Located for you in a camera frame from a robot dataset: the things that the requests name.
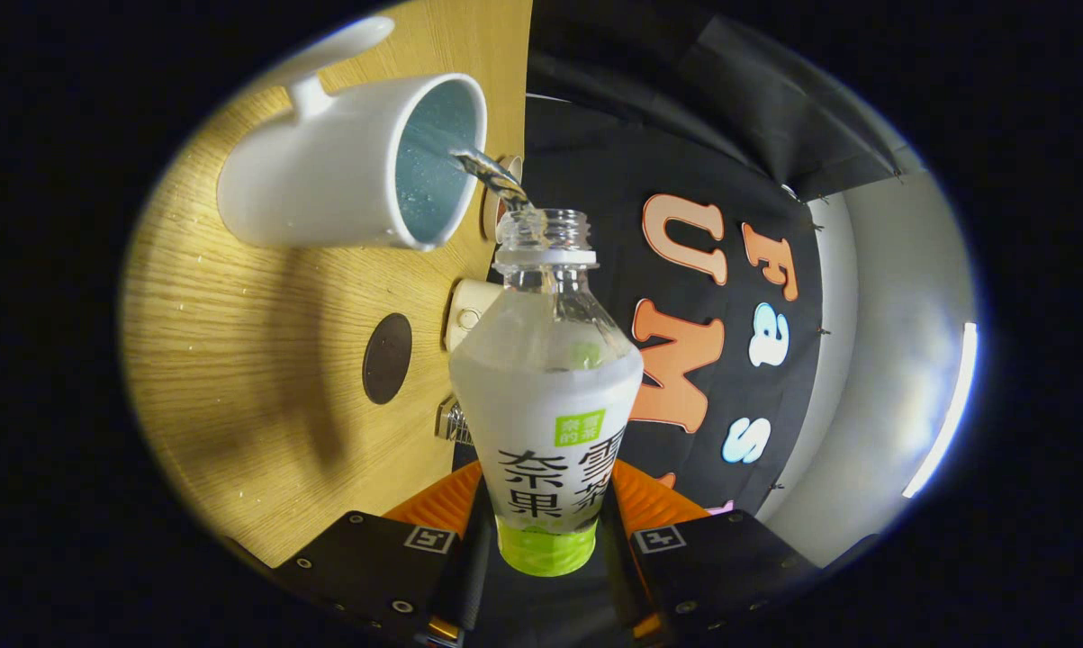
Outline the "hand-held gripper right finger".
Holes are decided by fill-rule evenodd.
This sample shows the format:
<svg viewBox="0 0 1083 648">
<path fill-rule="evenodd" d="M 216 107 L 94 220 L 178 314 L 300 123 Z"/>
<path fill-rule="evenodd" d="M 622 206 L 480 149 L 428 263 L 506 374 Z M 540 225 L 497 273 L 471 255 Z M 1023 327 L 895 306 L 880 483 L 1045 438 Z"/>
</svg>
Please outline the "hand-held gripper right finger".
<svg viewBox="0 0 1083 648">
<path fill-rule="evenodd" d="M 632 644 L 731 644 L 824 575 L 751 513 L 710 514 L 625 461 L 604 495 L 604 563 Z"/>
</svg>

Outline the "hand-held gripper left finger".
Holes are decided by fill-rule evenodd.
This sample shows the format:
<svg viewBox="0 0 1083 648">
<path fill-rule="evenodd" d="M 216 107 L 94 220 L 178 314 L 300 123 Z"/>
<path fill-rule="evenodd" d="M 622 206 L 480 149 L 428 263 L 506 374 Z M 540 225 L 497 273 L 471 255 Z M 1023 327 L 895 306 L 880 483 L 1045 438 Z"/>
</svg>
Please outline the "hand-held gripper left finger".
<svg viewBox="0 0 1083 648">
<path fill-rule="evenodd" d="M 383 516 L 348 511 L 276 581 L 384 644 L 465 644 L 494 545 L 490 493 L 470 463 Z"/>
</svg>

